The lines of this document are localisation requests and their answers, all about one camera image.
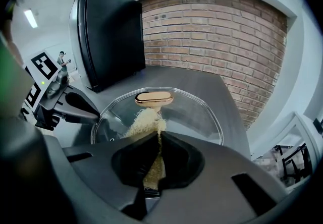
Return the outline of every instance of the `brick wall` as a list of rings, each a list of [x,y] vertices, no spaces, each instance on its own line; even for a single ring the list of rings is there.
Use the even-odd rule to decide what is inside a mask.
[[[260,0],[141,0],[148,65],[219,74],[245,127],[270,98],[287,18]]]

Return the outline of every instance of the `person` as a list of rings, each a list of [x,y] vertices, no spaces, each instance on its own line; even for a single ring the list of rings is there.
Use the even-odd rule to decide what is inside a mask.
[[[66,65],[69,63],[68,61],[64,61],[63,57],[64,57],[64,52],[60,51],[60,56],[57,58],[57,63],[62,66],[62,71],[67,72],[67,67]]]

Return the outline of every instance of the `clear plastic lid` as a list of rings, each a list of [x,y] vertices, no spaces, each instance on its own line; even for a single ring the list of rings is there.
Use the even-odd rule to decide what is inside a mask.
[[[166,87],[142,88],[116,98],[103,110],[99,122],[93,126],[91,143],[124,138],[139,112],[144,109],[135,103],[136,95],[152,91],[168,91],[173,95],[173,102],[160,110],[162,118],[166,120],[166,131],[223,144],[221,127],[208,105],[190,93]]]

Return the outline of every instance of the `ceiling light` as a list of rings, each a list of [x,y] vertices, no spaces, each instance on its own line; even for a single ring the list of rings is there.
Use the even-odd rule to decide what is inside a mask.
[[[35,21],[35,18],[34,18],[34,15],[32,14],[31,10],[26,10],[24,11],[26,17],[27,17],[27,20],[29,21],[29,24],[32,28],[37,28],[38,25]]]

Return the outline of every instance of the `gray countertop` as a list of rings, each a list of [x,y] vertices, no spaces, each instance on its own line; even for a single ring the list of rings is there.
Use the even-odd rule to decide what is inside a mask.
[[[117,97],[140,88],[172,87],[191,93],[202,99],[217,117],[223,132],[224,145],[250,158],[247,134],[238,109],[218,75],[180,68],[147,66],[143,71],[100,93],[89,90],[80,80],[70,85],[83,91],[99,112]],[[54,135],[62,147],[89,144],[91,128],[90,125],[71,124],[61,120],[54,130]]]

